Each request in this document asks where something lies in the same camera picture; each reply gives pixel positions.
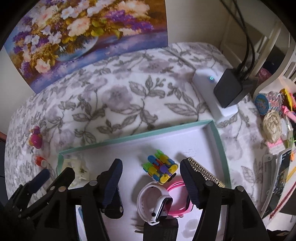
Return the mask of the white charger plug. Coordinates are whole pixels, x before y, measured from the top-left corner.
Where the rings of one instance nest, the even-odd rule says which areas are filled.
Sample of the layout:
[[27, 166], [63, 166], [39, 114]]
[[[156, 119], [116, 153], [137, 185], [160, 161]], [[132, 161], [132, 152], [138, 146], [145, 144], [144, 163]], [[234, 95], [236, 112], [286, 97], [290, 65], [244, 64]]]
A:
[[90, 181], [90, 172], [86, 167], [86, 163], [83, 160], [79, 160], [77, 158], [74, 159], [64, 159], [62, 165], [62, 171], [70, 167], [73, 169], [75, 173], [75, 178], [69, 186], [69, 189], [80, 188], [83, 187]]

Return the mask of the colourful tape roll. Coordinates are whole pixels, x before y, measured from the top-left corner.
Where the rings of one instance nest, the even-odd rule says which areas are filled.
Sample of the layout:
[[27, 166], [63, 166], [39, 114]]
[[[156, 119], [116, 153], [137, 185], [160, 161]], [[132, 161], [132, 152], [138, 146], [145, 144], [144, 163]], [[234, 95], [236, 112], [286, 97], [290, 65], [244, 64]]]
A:
[[272, 110], [280, 112], [282, 98], [279, 92], [270, 91], [269, 93], [259, 93], [255, 99], [254, 104], [261, 116], [266, 115]]

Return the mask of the pink smartwatch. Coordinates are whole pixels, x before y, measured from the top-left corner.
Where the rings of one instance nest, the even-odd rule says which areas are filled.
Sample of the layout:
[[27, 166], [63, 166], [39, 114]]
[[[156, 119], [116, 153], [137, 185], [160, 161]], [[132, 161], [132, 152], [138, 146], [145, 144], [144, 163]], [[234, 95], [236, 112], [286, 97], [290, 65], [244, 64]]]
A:
[[193, 204], [183, 181], [175, 182], [167, 187], [167, 191], [173, 198], [168, 212], [169, 216], [182, 218], [193, 210]]

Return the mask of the beige crumpled cloth flower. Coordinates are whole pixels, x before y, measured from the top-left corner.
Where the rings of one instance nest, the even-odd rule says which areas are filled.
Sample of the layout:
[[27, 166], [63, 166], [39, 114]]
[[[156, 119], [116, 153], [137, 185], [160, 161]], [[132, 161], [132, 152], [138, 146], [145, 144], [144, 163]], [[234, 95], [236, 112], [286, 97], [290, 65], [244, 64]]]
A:
[[269, 111], [263, 118], [263, 130], [270, 143], [276, 143], [281, 136], [280, 115], [277, 111]]

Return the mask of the beige patterned comb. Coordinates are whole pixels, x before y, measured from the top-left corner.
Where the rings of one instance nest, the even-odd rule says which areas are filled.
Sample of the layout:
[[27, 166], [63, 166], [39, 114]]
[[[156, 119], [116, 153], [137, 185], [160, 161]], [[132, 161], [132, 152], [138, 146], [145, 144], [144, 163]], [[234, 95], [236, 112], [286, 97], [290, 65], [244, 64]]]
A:
[[217, 184], [221, 188], [225, 188], [225, 184], [214, 176], [211, 172], [205, 169], [202, 165], [200, 165], [196, 160], [192, 157], [188, 157], [187, 160], [189, 161], [190, 165], [192, 166], [195, 172], [199, 172], [206, 181], [212, 181], [213, 183]]

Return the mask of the black toy car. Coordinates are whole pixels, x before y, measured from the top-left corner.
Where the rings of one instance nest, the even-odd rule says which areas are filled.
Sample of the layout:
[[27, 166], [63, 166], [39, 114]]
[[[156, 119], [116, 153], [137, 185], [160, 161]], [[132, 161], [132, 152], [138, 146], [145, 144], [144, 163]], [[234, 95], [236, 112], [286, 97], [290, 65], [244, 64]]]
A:
[[123, 204], [118, 187], [115, 191], [111, 203], [108, 204], [105, 208], [101, 208], [100, 211], [110, 219], [120, 219], [123, 216]]

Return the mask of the white smartwatch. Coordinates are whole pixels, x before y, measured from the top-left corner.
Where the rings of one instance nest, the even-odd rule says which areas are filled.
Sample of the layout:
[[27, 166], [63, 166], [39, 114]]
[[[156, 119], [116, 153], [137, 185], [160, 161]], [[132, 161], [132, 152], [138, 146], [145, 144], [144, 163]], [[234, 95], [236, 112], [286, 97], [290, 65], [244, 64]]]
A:
[[167, 218], [172, 203], [173, 198], [163, 186], [150, 182], [137, 196], [137, 212], [144, 222], [157, 225]]

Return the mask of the floral painting canvas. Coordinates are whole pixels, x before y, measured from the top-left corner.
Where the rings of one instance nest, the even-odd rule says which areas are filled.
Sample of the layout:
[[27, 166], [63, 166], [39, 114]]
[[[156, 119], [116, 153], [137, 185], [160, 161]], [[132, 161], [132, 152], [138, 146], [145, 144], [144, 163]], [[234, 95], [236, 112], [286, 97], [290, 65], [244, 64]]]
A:
[[168, 44], [164, 1], [11, 1], [23, 16], [4, 48], [36, 93], [96, 61]]

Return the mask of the white phone stand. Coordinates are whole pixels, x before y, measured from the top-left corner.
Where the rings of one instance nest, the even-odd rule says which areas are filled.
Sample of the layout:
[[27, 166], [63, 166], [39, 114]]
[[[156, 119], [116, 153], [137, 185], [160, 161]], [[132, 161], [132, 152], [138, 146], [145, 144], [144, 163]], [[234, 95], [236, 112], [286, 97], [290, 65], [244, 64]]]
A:
[[265, 154], [262, 157], [262, 192], [261, 192], [261, 201], [264, 201], [264, 204], [261, 208], [261, 217], [266, 217], [267, 207], [270, 203], [274, 182], [276, 180], [276, 168], [277, 168], [277, 158], [273, 154]]

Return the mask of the black plugged charger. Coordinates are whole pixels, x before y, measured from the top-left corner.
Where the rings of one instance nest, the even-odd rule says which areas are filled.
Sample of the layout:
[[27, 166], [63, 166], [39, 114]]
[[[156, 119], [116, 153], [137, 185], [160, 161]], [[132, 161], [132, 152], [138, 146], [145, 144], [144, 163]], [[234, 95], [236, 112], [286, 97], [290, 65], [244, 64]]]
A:
[[222, 108], [238, 104], [247, 94], [253, 92], [257, 85], [256, 78], [239, 79], [235, 69], [226, 69], [214, 87], [214, 95]]

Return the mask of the white power strip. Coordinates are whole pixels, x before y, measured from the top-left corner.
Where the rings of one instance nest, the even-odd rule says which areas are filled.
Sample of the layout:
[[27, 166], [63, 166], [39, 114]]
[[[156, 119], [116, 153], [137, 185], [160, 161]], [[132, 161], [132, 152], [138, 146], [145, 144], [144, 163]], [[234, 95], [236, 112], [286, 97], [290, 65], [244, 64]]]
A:
[[214, 88], [221, 77], [210, 68], [197, 69], [194, 73], [192, 82], [206, 102], [214, 120], [219, 123], [226, 121], [238, 113], [237, 105], [223, 108], [214, 94]]

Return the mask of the black power adapter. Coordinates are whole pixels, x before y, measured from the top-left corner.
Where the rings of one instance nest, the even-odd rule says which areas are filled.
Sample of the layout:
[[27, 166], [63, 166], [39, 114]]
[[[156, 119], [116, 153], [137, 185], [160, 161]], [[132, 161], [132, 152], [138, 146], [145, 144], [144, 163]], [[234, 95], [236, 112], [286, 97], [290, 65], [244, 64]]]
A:
[[176, 241], [179, 229], [179, 223], [176, 218], [162, 219], [157, 225], [136, 225], [140, 230], [135, 233], [143, 235], [143, 241]]

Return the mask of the smartphone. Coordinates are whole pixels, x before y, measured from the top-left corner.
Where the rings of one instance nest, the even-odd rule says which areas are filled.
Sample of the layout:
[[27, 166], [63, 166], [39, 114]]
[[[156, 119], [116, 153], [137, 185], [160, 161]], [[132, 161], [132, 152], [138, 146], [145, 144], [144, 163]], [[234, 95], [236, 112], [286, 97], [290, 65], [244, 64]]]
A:
[[292, 148], [287, 148], [279, 152], [276, 159], [275, 180], [273, 181], [271, 204], [276, 207], [280, 201], [285, 183], [287, 180], [288, 170], [290, 166], [290, 159], [292, 155]]

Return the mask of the white chair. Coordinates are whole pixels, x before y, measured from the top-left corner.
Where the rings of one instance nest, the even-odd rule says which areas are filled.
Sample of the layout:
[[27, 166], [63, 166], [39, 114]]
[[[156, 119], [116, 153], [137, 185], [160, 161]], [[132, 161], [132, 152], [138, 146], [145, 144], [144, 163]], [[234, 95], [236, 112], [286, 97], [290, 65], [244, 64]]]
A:
[[[269, 70], [272, 75], [267, 80], [260, 80], [258, 82], [258, 87], [254, 90], [253, 97], [270, 91], [279, 92], [284, 88], [291, 93], [295, 93], [295, 39], [284, 29], [285, 27], [281, 21], [275, 22], [264, 49], [259, 55], [251, 75], [257, 75], [262, 67]], [[287, 34], [285, 52], [276, 47], [281, 30], [284, 30], [284, 33]]]

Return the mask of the grey floral blanket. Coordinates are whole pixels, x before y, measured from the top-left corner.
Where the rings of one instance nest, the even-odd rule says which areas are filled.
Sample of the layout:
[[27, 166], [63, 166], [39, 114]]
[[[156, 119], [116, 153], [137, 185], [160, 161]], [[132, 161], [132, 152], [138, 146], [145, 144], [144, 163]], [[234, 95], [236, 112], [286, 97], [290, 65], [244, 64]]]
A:
[[[110, 57], [66, 75], [11, 117], [4, 156], [8, 196], [38, 174], [36, 155], [48, 161], [54, 180], [63, 150], [211, 119], [193, 75], [204, 68], [221, 74], [229, 66], [210, 44], [177, 43]], [[29, 145], [35, 126], [43, 136], [41, 149]]]

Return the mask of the orange glue bottle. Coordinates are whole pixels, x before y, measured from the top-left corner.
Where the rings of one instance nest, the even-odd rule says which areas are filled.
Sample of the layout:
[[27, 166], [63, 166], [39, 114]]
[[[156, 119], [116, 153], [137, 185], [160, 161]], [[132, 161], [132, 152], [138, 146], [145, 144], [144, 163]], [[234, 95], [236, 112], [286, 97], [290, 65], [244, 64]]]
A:
[[47, 160], [41, 156], [35, 156], [35, 164], [44, 169], [48, 167]]

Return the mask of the pink doll ball toy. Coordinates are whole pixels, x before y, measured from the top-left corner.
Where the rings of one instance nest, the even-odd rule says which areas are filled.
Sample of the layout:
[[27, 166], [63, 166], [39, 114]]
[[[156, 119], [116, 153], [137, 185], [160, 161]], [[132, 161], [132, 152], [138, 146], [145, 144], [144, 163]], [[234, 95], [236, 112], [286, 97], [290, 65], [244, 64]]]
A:
[[39, 126], [35, 126], [30, 130], [29, 145], [36, 149], [41, 149], [43, 144], [43, 136], [41, 134], [41, 129]]

